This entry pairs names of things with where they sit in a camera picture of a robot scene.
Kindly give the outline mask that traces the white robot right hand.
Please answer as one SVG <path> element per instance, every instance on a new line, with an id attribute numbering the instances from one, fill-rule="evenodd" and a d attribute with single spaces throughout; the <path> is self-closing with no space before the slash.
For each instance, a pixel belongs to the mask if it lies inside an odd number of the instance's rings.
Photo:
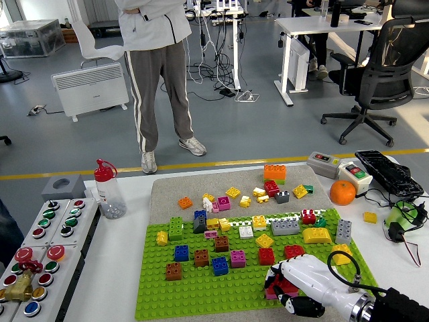
<path id="1" fill-rule="evenodd" d="M 334 307 L 347 321 L 357 321 L 363 305 L 369 302 L 364 291 L 350 292 L 349 287 L 334 277 L 324 262 L 310 254 L 271 266 L 264 288 L 269 288 L 276 276 L 285 278 L 305 294 L 303 297 L 291 297 L 280 287 L 275 287 L 281 304 L 295 315 L 320 317 L 325 307 Z"/>

